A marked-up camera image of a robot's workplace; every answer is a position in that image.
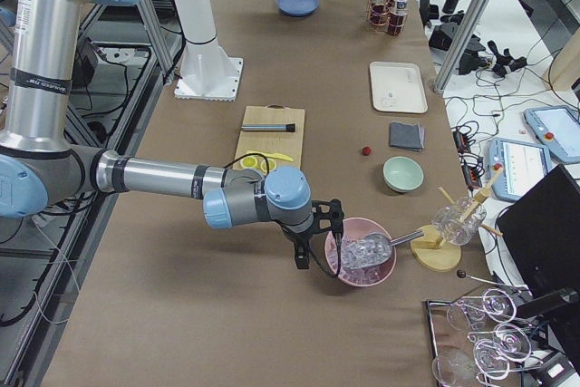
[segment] pink bowl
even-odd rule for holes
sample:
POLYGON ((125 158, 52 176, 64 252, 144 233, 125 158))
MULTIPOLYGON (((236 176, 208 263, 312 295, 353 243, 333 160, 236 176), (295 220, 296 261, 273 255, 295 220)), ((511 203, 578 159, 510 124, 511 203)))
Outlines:
MULTIPOLYGON (((374 221, 366 218, 347 218, 344 220, 344 236, 343 240, 360 239, 367 236, 369 233, 382 233, 386 237, 391 238, 391 235, 374 221)), ((336 272, 337 264, 332 261, 332 257, 336 257, 336 244, 332 233, 326 236, 324 244, 324 253, 326 255, 326 262, 336 272)), ((386 280, 395 268, 397 262, 397 252, 395 247, 392 248, 392 256, 389 260, 377 266, 365 267, 359 269, 362 273, 354 273, 346 268, 341 268, 341 273, 338 278, 347 285, 355 287, 370 287, 378 285, 386 280)))

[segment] black monitor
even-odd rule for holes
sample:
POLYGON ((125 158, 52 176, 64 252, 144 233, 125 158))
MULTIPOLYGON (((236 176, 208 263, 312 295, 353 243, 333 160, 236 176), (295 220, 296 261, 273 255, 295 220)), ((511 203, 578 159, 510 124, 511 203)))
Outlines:
MULTIPOLYGON (((580 293, 580 187, 562 165, 498 218, 509 253, 534 298, 563 288, 580 293)), ((580 372, 580 303, 544 314, 580 372)))

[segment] metal scoop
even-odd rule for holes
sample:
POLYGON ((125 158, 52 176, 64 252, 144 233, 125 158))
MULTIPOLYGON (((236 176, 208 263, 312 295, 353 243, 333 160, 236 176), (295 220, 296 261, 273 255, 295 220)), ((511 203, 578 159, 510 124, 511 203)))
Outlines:
POLYGON ((423 230, 389 239, 382 233, 370 233, 358 240, 344 241, 341 258, 344 267, 359 269, 380 265, 392 257, 393 247, 424 236, 423 230))

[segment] gray cloth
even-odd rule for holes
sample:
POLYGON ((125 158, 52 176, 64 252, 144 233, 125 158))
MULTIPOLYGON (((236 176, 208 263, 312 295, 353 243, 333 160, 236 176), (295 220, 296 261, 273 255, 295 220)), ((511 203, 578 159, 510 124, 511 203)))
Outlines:
POLYGON ((389 146, 393 148, 421 151, 424 141, 425 129, 419 124, 392 122, 389 126, 389 146))

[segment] white tray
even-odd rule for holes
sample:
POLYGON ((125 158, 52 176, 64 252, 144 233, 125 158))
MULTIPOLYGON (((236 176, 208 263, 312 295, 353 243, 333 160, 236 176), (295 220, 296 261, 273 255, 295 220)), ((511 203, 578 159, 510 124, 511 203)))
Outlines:
POLYGON ((372 106, 383 112, 427 111, 421 72, 414 63, 371 63, 372 106))

